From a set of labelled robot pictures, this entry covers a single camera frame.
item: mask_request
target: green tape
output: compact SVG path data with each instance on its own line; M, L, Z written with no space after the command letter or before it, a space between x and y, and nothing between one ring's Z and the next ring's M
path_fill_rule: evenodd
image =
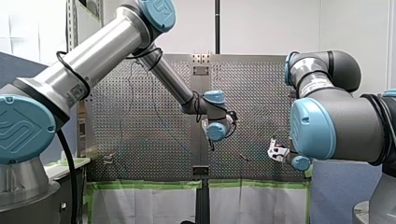
M313 171L314 171L314 164L311 164L311 166L309 166L309 169L307 169L307 170L304 172L305 177L306 177L306 178L312 177L312 172L313 172Z
M240 186L273 188L273 189L307 189L306 193L306 224L309 224L311 208L311 182L279 182L264 180L228 179L209 180L210 188L239 188ZM107 182L90 182L87 186L88 223L92 223L93 194L100 189L199 189L201 181L176 181L176 182L154 182L144 180L116 180Z
M311 223L311 193L312 193L312 185L309 183L307 192L306 192L306 214L305 214L305 224Z
M272 189L308 189L310 182L278 182L265 180L242 180L242 186L261 187ZM241 182L238 179L234 180L210 180L209 187L213 188L236 188L240 187Z

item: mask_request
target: blue joint cap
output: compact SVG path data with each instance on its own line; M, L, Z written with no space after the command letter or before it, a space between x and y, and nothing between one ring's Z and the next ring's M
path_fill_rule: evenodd
M312 98L296 100L291 106L290 135L299 154L319 160L334 155L336 135L332 119Z
M396 90L388 90L382 94L384 97L396 97Z
M148 21L160 32L170 31L176 23L176 11L172 0L139 0Z
M224 105L225 104L224 91L206 91L204 93L204 98L209 103L212 103L215 105Z
M286 57L286 61L285 61L285 83L288 86L292 86L291 84L291 80L290 80L290 61L292 59L292 57L294 56L294 54L296 54L295 52L290 53L287 57Z
M305 156L296 156L291 160L291 166L298 171L306 171L311 166L311 160Z
M221 141L225 138L227 128L218 122L210 123L206 128L207 137L213 142Z
M52 142L55 118L38 101L0 95L0 164L38 157Z

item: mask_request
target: white wall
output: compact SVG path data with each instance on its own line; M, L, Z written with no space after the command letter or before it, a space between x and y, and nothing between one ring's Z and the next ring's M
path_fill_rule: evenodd
M104 0L105 23L113 18L117 6L129 1ZM177 24L159 37L158 46L168 53L214 52L215 1L174 3ZM320 0L221 1L221 53L288 54L294 50L318 50L319 12Z
M221 1L221 53L282 54L319 48L320 0Z
M320 50L340 49L358 61L357 96L387 88L388 38L389 0L322 0Z
M65 0L0 0L0 51L43 64L66 50Z

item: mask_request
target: robotic arm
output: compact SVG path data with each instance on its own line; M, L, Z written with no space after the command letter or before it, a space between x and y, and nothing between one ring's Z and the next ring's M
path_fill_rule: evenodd
M296 90L290 111L292 148L272 139L268 155L305 171L310 159L382 164L370 200L370 223L396 222L396 91L354 98L361 82L357 62L341 51L299 54L285 62L285 82Z
M375 165L384 161L381 153L386 134L374 96L354 98L350 94L361 82L361 70L351 56L341 51L292 53L285 67L285 82L298 98L290 111L293 150L288 152L318 160ZM298 170L309 167L297 163L291 164Z
M95 35L63 58L58 52L59 62L36 77L16 78L0 89L0 217L5 211L2 206L24 206L38 195L56 191L38 156L69 120L70 108L88 97L91 89L131 53L151 68L180 103L182 112L207 115L208 140L216 142L227 136L236 115L227 111L224 92L194 94L161 57L161 50L155 50L154 40L168 32L175 21L170 0L139 0L121 6L116 19ZM198 110L194 107L197 101ZM13 217L9 211L6 209L7 217Z

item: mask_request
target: pegboard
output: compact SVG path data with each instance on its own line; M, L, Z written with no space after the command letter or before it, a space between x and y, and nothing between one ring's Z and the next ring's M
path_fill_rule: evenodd
M192 55L164 57L189 87L197 86ZM291 100L290 89L283 83L284 59L210 56L209 81L203 83L211 84L200 89L224 90L227 107L240 120L234 135L216 143L209 153L207 146L194 144L202 141L197 139L201 134L194 133L200 124L180 113L166 88L141 64L121 63L87 100L89 179L191 180L192 165L201 156L201 161L210 163L210 178L303 180L301 173L266 154L273 134L285 145L289 141Z
M284 81L281 56L212 57L211 89L223 90L227 107L240 118L233 137L210 152L210 178L302 180L286 163L268 158L270 139L289 145L292 99Z

